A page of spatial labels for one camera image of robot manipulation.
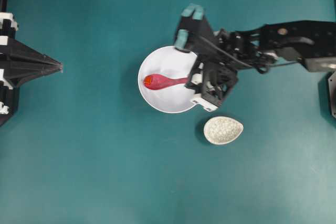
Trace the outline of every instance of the green tabletop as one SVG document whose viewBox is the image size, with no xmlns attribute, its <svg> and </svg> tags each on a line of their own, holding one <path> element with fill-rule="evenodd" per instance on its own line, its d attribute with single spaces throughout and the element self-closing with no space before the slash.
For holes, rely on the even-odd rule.
<svg viewBox="0 0 336 224">
<path fill-rule="evenodd" d="M 0 128 L 0 223 L 335 223 L 336 120 L 325 73 L 239 73 L 225 104 L 164 114 L 137 74 L 189 3 L 213 29 L 335 20 L 334 0 L 9 0 L 16 38 L 64 63 L 25 84 Z M 214 146 L 216 115 L 244 124 Z"/>
</svg>

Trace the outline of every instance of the cable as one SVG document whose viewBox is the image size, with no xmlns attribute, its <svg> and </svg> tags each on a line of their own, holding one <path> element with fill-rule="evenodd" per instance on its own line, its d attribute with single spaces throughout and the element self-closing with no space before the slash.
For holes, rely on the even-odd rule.
<svg viewBox="0 0 336 224">
<path fill-rule="evenodd" d="M 230 55 L 229 53 L 227 53 L 226 51 L 224 50 L 221 50 L 219 47 L 217 47 L 215 44 L 213 44 L 211 41 L 207 40 L 206 38 L 204 38 L 203 36 L 201 35 L 198 35 L 198 34 L 194 34 L 196 35 L 200 40 L 206 42 L 209 46 L 213 47 L 214 49 L 218 50 L 219 52 L 221 52 L 222 54 L 226 55 L 227 57 L 229 57 L 230 59 L 238 62 L 239 64 L 245 66 L 245 67 L 248 67 L 248 68 L 255 68 L 253 66 L 251 66 L 250 64 L 247 64 L 241 60 L 238 60 L 236 59 L 234 56 Z"/>
<path fill-rule="evenodd" d="M 219 52 L 221 52 L 222 54 L 226 55 L 227 57 L 229 57 L 230 59 L 234 60 L 235 62 L 245 66 L 245 67 L 248 67 L 249 69 L 251 68 L 255 68 L 258 70 L 259 73 L 265 73 L 267 71 L 263 71 L 263 72 L 260 72 L 260 69 L 259 68 L 256 68 L 256 67 L 253 67 L 252 65 L 250 64 L 247 64 L 241 60 L 238 60 L 237 58 L 235 58 L 234 56 L 230 55 L 229 53 L 227 53 L 226 51 L 220 49 L 219 47 L 217 47 L 215 44 L 213 44 L 211 41 L 209 41 L 208 39 L 204 38 L 203 36 L 201 35 L 198 35 L 198 34 L 195 34 L 193 33 L 195 36 L 197 36 L 200 40 L 206 42 L 208 45 L 210 45 L 211 47 L 213 47 L 214 49 L 218 50 Z M 291 62 L 288 62 L 288 63 L 283 63 L 283 64 L 277 64 L 277 65 L 266 65 L 267 67 L 271 67 L 271 68 L 277 68 L 277 67 L 282 67 L 282 66 L 287 66 L 287 65 L 292 65 L 292 64 L 296 64 L 298 63 L 297 61 L 291 61 Z"/>
<path fill-rule="evenodd" d="M 269 65 L 271 68 L 276 68 L 276 67 L 282 67 L 282 66 L 287 66 L 287 65 L 292 65 L 298 63 L 297 61 L 291 61 L 288 63 L 283 63 L 283 64 L 277 64 L 277 65 Z"/>
</svg>

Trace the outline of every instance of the small white dish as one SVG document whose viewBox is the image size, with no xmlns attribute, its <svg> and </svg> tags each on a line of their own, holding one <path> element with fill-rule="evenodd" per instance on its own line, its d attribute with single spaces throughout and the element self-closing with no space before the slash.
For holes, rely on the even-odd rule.
<svg viewBox="0 0 336 224">
<path fill-rule="evenodd" d="M 144 100 L 153 108 L 165 113 L 181 113 L 195 106 L 190 99 L 194 90 L 178 84 L 161 90 L 150 90 L 143 85 L 146 76 L 159 73 L 168 78 L 177 79 L 187 77 L 197 55 L 176 50 L 173 46 L 162 47 L 142 62 L 138 74 L 139 90 Z"/>
<path fill-rule="evenodd" d="M 243 125 L 235 119 L 216 116 L 204 125 L 204 136 L 212 144 L 228 144 L 237 139 L 243 129 Z"/>
</svg>

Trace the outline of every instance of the pink spoon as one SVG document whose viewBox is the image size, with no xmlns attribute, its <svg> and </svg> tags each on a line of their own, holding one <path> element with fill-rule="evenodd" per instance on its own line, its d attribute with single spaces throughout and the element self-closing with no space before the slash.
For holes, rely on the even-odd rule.
<svg viewBox="0 0 336 224">
<path fill-rule="evenodd" d="M 143 80 L 143 84 L 145 85 L 145 87 L 152 90 L 164 89 L 170 86 L 184 84 L 187 82 L 188 78 L 170 79 L 158 73 L 150 74 L 149 76 L 146 76 Z"/>
</svg>

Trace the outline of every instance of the robotic arm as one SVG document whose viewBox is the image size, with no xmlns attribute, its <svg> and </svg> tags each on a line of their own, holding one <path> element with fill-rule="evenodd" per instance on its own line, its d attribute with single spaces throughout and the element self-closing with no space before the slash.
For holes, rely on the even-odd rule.
<svg viewBox="0 0 336 224">
<path fill-rule="evenodd" d="M 251 31 L 213 32 L 201 6 L 183 12 L 175 33 L 175 48 L 194 52 L 197 59 L 188 75 L 193 103 L 207 111 L 222 105 L 238 82 L 237 73 L 300 63 L 309 72 L 336 69 L 336 23 L 298 21 L 264 25 Z M 288 63 L 276 64 L 279 58 Z"/>
</svg>

